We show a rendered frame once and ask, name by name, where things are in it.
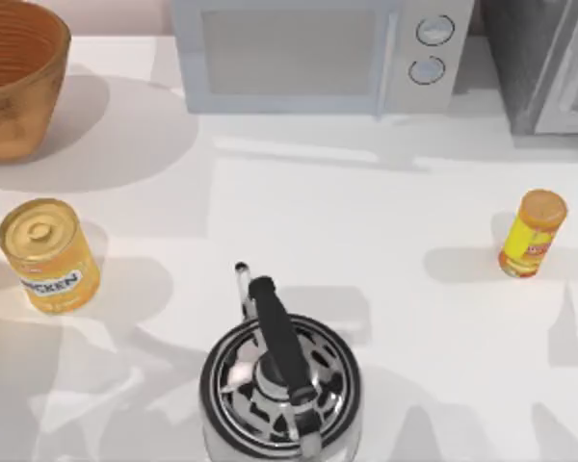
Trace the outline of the round microwave knob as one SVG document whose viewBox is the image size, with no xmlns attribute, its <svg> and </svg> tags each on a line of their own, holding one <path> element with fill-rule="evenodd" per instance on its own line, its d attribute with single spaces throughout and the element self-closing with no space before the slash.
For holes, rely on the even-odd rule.
<svg viewBox="0 0 578 462">
<path fill-rule="evenodd" d="M 440 14 L 422 19 L 416 27 L 416 38 L 425 46 L 439 46 L 451 39 L 455 29 L 454 21 Z"/>
<path fill-rule="evenodd" d="M 416 60 L 408 67 L 409 79 L 418 86 L 429 86 L 440 81 L 446 73 L 446 64 L 436 56 Z"/>
</svg>

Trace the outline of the brown wooden basket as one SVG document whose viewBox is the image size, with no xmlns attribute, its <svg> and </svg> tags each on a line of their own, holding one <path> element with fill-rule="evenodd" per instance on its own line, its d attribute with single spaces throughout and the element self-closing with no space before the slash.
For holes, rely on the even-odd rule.
<svg viewBox="0 0 578 462">
<path fill-rule="evenodd" d="M 44 6 L 0 0 L 0 164 L 41 145 L 66 76 L 71 32 Z"/>
</svg>

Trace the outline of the microwave oven door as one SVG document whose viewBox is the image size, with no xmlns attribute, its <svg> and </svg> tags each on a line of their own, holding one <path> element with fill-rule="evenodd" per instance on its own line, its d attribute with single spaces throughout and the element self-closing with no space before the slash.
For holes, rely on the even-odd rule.
<svg viewBox="0 0 578 462">
<path fill-rule="evenodd" d="M 171 0 L 196 114 L 371 114 L 398 0 Z"/>
</svg>

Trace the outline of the yellow can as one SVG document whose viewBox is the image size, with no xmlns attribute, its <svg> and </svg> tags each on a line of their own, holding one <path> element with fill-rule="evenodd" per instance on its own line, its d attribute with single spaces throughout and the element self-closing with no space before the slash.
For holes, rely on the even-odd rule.
<svg viewBox="0 0 578 462">
<path fill-rule="evenodd" d="M 100 269 L 73 208 L 42 197 L 12 209 L 0 247 L 30 302 L 46 314 L 73 311 L 96 294 Z"/>
</svg>

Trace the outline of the pale microwave oven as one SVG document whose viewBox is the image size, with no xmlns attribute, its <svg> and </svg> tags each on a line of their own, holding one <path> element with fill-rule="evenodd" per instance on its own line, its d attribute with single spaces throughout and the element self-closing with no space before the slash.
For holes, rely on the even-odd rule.
<svg viewBox="0 0 578 462">
<path fill-rule="evenodd" d="M 451 100 L 468 32 L 474 0 L 398 0 L 394 41 L 389 46 L 384 68 L 383 110 L 378 115 L 435 114 L 446 110 Z M 416 27 L 427 17 L 444 14 L 455 23 L 455 33 L 439 46 L 425 46 L 416 38 Z M 413 61 L 430 56 L 446 64 L 443 78 L 429 86 L 418 86 L 408 77 Z"/>
</svg>

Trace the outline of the yellow bottle with orange cap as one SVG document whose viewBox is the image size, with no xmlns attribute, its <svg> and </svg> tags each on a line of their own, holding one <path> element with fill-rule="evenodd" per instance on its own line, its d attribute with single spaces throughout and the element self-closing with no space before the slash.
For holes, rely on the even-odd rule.
<svg viewBox="0 0 578 462">
<path fill-rule="evenodd" d="M 566 216 L 566 203 L 557 193 L 526 192 L 499 253 L 501 270 L 517 278 L 536 275 Z"/>
</svg>

